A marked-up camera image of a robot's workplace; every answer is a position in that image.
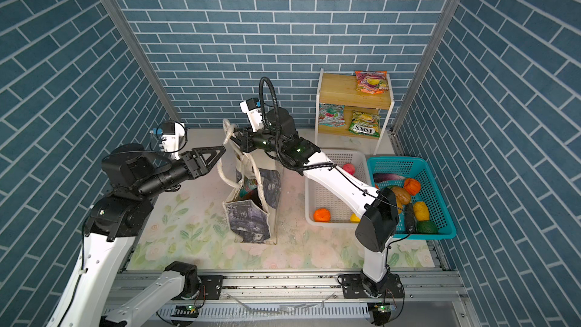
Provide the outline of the teal snack bag top shelf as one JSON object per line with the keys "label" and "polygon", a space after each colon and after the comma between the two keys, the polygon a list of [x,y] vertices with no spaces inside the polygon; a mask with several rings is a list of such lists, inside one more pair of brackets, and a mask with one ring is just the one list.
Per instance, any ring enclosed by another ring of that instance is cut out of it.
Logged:
{"label": "teal snack bag top shelf", "polygon": [[245,178],[242,188],[239,191],[240,199],[248,199],[252,197],[253,193],[256,193],[258,189],[258,183],[256,179]]}

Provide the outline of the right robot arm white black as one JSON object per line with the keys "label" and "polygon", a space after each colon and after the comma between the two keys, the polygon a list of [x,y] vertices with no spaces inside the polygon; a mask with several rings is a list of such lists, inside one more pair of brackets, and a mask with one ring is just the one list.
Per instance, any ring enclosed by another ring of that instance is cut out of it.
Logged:
{"label": "right robot arm white black", "polygon": [[399,223],[396,195],[391,189],[376,189],[348,174],[314,143],[297,133],[282,136],[272,130],[251,127],[227,127],[226,139],[243,155],[263,150],[283,167],[325,187],[360,218],[355,237],[363,246],[364,263],[361,283],[371,298],[405,298],[398,275],[390,270],[387,256]]}

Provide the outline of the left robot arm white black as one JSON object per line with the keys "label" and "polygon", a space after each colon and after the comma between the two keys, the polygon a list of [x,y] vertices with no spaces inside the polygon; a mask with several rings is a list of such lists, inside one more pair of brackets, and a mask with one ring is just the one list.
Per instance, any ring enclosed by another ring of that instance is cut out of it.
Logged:
{"label": "left robot arm white black", "polygon": [[207,175],[225,154],[222,145],[192,148],[172,160],[132,143],[101,161],[112,190],[82,226],[79,257],[49,326],[141,326],[173,299],[195,303],[205,288],[198,268],[179,261],[115,311],[104,307],[113,282],[154,210],[154,199]]}

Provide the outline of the beige canvas grocery bag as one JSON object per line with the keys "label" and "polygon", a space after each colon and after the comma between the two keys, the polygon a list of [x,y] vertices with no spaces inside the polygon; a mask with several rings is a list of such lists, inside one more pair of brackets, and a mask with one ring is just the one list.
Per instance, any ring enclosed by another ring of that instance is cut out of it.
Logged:
{"label": "beige canvas grocery bag", "polygon": [[[228,228],[236,234],[237,241],[246,244],[275,245],[278,243],[277,214],[281,201],[281,184],[284,173],[282,164],[262,151],[244,153],[233,142],[234,124],[222,121],[225,133],[223,145],[234,151],[235,175],[225,175],[222,162],[216,169],[222,181],[231,187],[231,192],[222,203]],[[245,178],[256,179],[258,189],[251,198],[240,199],[239,191]]]}

